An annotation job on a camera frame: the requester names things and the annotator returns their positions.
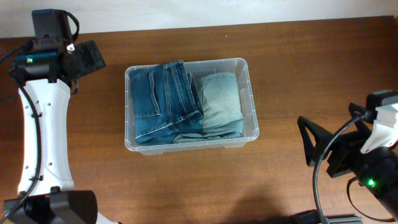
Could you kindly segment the light blue jeans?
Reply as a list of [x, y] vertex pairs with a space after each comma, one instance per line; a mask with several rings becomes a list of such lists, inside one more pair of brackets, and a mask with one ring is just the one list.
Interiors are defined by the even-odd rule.
[[236, 75], [220, 72], [196, 80], [204, 119], [201, 130], [180, 134], [174, 143], [240, 138], [244, 130]]

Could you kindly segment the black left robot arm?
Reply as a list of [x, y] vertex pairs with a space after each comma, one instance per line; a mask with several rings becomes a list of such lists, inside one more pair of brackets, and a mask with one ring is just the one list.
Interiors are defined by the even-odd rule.
[[107, 223], [95, 194], [76, 190], [67, 147], [67, 110], [82, 76], [105, 67], [95, 42], [78, 44], [60, 9], [32, 12], [35, 35], [13, 50], [10, 77], [24, 115], [24, 159], [18, 196], [5, 200], [3, 221], [13, 223]]

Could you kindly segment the dark blue jeans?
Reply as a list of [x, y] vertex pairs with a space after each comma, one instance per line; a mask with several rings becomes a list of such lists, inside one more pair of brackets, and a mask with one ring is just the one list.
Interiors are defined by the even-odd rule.
[[197, 85], [183, 61], [132, 70], [128, 76], [139, 145], [172, 144], [180, 134], [202, 131]]

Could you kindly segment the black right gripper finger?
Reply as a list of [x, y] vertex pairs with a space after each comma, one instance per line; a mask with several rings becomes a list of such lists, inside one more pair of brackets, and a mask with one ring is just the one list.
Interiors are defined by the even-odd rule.
[[354, 137], [370, 137], [372, 131], [365, 125], [365, 123], [373, 124], [375, 119], [375, 110], [367, 109], [356, 103], [350, 103], [348, 111], [352, 118], [358, 118], [354, 122], [356, 130], [350, 132], [349, 135]]
[[[297, 124], [303, 140], [306, 164], [309, 167], [313, 167], [321, 152], [334, 137], [334, 134], [303, 116], [298, 117]], [[342, 158], [338, 157], [341, 147], [340, 138], [341, 136], [339, 135], [327, 150], [326, 155], [323, 156], [324, 160], [331, 153], [332, 159], [328, 159], [328, 163], [333, 167], [342, 166]]]

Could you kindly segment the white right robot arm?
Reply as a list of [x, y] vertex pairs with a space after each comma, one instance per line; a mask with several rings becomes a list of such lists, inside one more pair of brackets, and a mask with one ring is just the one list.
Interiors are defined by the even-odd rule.
[[365, 216], [324, 216], [318, 193], [318, 174], [327, 160], [331, 178], [353, 173], [348, 181], [366, 187], [397, 221], [397, 92], [371, 93], [366, 105], [349, 104], [351, 119], [331, 133], [303, 116], [297, 124], [302, 135], [306, 163], [313, 168], [312, 187], [316, 208], [291, 217], [292, 223], [362, 223]]

